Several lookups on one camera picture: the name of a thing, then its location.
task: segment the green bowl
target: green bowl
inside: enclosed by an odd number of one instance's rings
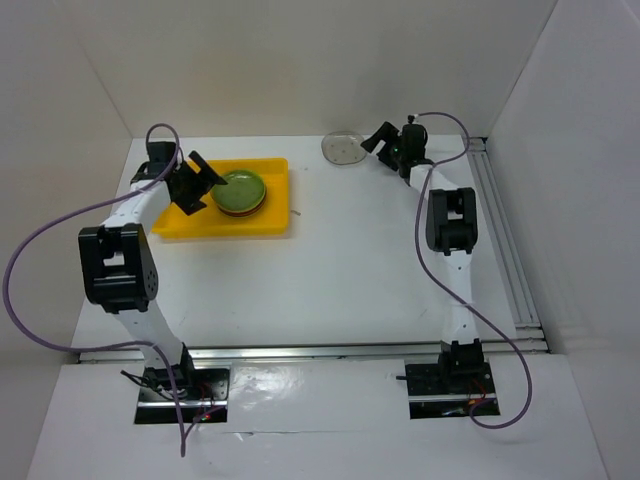
[[[260,175],[251,170],[233,170],[222,178],[227,185],[216,185],[211,190],[220,211],[232,217],[245,217],[260,209],[267,195],[267,186]]]

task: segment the white wall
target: white wall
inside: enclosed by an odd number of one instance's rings
[[[53,2],[0,2],[0,265],[48,219],[113,195],[130,136]],[[77,232],[56,228],[27,250],[16,308],[68,344],[83,297]],[[25,478],[63,357],[30,343],[0,309],[0,465]]]
[[[640,468],[639,14],[639,0],[560,0],[489,141],[612,479]]]
[[[136,137],[158,119],[185,136],[369,132],[424,109],[483,135],[555,0],[61,3]]]

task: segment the white floor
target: white floor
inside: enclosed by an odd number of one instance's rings
[[[150,245],[158,303],[188,346],[439,341],[449,299],[421,270],[413,244],[418,193],[377,158],[349,167],[327,162],[321,137],[185,138],[206,159],[285,157],[291,176],[290,229],[283,238],[205,239]],[[428,156],[463,148],[432,136]],[[134,140],[119,193],[146,160]],[[442,167],[473,186],[466,158]],[[478,308],[511,337],[514,316],[478,201],[472,283]],[[427,261],[439,270],[428,249]],[[479,325],[483,339],[496,338]],[[85,302],[73,346],[128,340],[124,328]]]
[[[604,480],[566,358],[528,356],[529,413],[502,431],[468,418],[410,420],[401,360],[236,365],[226,424],[203,425],[179,456],[176,425],[133,424],[134,365],[62,368],[29,480]],[[513,356],[490,358],[503,417],[521,408]]]

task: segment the yellow bin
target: yellow bin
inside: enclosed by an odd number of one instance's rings
[[[207,207],[191,216],[171,204],[151,232],[165,238],[281,235],[289,226],[289,165],[284,158],[207,160],[220,175],[232,170],[253,170],[267,186],[265,203],[248,217],[230,217],[216,206],[210,194],[202,197]]]

